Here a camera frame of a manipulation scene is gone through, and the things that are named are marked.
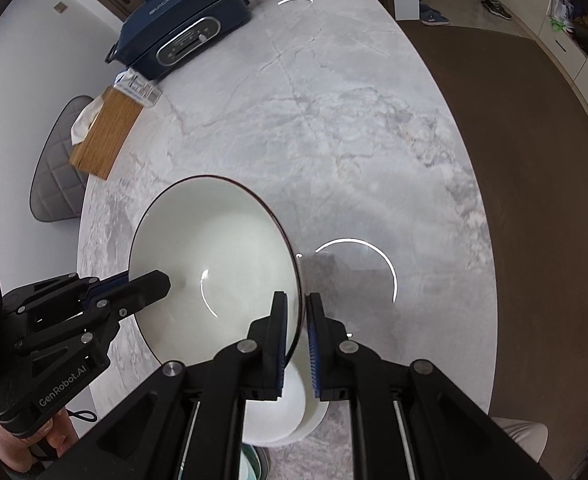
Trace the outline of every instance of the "tile floor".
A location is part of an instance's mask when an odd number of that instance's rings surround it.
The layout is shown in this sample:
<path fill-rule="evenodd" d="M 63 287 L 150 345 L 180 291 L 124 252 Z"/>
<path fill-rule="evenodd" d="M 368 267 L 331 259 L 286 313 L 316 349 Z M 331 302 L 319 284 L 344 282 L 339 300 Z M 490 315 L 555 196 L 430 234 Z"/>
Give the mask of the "tile floor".
<path fill-rule="evenodd" d="M 491 14 L 481 5 L 480 0 L 422 0 L 421 3 L 448 17 L 450 26 L 483 28 L 529 37 L 518 23 Z"/>

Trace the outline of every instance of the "brown floor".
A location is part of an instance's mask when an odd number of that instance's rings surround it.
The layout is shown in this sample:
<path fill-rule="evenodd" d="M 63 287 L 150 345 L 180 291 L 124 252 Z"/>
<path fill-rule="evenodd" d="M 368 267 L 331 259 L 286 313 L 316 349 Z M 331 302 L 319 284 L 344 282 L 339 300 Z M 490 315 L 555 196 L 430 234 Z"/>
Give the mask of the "brown floor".
<path fill-rule="evenodd" d="M 402 22 L 452 110 L 498 289 L 491 415 L 544 422 L 566 480 L 588 447 L 588 117 L 532 40 Z"/>

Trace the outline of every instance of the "beige pants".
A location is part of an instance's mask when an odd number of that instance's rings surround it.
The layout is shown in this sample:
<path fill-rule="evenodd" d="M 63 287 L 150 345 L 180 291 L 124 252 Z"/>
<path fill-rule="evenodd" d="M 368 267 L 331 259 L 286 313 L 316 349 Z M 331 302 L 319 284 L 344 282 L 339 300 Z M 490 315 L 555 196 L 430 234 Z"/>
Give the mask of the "beige pants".
<path fill-rule="evenodd" d="M 539 422 L 496 416 L 492 416 L 491 420 L 499 425 L 531 458 L 536 462 L 540 460 L 544 446 L 547 444 L 547 426 Z"/>

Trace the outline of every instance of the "marble table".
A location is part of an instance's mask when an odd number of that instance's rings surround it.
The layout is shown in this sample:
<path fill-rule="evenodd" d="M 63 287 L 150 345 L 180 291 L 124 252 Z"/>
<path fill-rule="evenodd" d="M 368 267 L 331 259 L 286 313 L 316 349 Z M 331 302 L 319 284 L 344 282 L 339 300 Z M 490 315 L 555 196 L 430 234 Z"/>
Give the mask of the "marble table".
<path fill-rule="evenodd" d="M 487 410 L 493 257 L 443 96 L 376 0 L 280 1 L 251 0 L 250 22 L 167 76 L 109 179 L 90 177 L 78 272 L 127 269 L 141 216 L 172 183 L 232 178 L 279 218 L 306 291 L 355 340 L 399 363 L 430 359 Z M 340 238 L 378 251 L 341 242 L 316 252 Z M 91 386 L 101 416 L 158 366 L 131 317 L 110 359 Z M 347 406 L 334 403 L 308 438 L 270 450 L 272 478 L 350 478 L 350 439 Z"/>

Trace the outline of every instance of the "gray quilted chair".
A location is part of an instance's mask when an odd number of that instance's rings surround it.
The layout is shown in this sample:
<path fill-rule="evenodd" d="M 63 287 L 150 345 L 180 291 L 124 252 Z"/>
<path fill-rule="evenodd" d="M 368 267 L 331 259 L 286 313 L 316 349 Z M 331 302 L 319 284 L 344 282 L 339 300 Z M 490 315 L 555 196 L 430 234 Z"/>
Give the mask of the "gray quilted chair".
<path fill-rule="evenodd" d="M 80 218 L 87 174 L 68 163 L 72 151 L 70 130 L 83 108 L 93 101 L 82 95 L 72 99 L 56 120 L 40 154 L 30 191 L 30 209 L 41 222 Z"/>

